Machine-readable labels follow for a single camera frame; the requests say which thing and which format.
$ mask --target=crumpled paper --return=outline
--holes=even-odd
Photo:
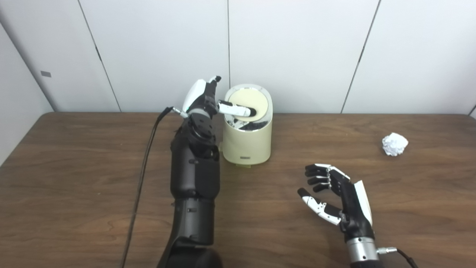
[[[397,156],[403,153],[408,140],[400,134],[392,133],[382,139],[382,144],[387,155]]]

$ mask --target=white wall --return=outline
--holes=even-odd
[[[474,0],[382,0],[344,112],[468,114],[475,32]]]
[[[263,86],[278,113],[339,113],[377,3],[229,0],[231,85]]]
[[[0,0],[0,22],[58,111],[119,111],[77,1]]]
[[[113,92],[123,111],[160,111],[221,75],[218,97],[259,84],[276,112],[468,114],[476,2],[382,0],[357,65],[377,3],[0,0],[0,22],[60,111],[119,111]]]
[[[0,165],[52,108],[0,24]]]
[[[197,79],[228,80],[227,1],[81,0],[122,111],[181,107]]]

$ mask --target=silver cylindrical wrist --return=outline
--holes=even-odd
[[[369,237],[353,238],[347,241],[350,262],[378,260],[374,240]]]

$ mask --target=wooden table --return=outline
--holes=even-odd
[[[156,114],[49,113],[0,168],[0,267],[118,267]],[[128,268],[155,268],[169,238],[176,115],[159,125]],[[215,119],[221,129],[221,119]],[[390,132],[409,140],[386,156]],[[226,268],[346,268],[343,236],[299,198],[310,163],[364,180],[378,246],[420,268],[476,266],[476,121],[463,115],[276,114],[272,155],[222,159],[215,245]],[[334,205],[330,192],[319,197]],[[408,267],[399,255],[386,268]]]

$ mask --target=robotic arm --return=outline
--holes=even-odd
[[[306,166],[309,185],[316,185],[314,192],[332,190],[342,200],[342,209],[318,198],[304,188],[297,192],[304,203],[326,221],[338,225],[344,233],[344,241],[350,255],[351,268],[383,268],[378,255],[397,251],[394,247],[375,247],[372,229],[372,213],[362,181],[352,183],[350,178],[336,167],[325,164]]]
[[[254,116],[256,110],[215,101],[215,76],[198,80],[188,92],[184,121],[171,143],[170,191],[175,198],[169,241],[157,268],[221,268],[213,244],[215,198],[220,191],[220,163],[212,117],[217,113]]]

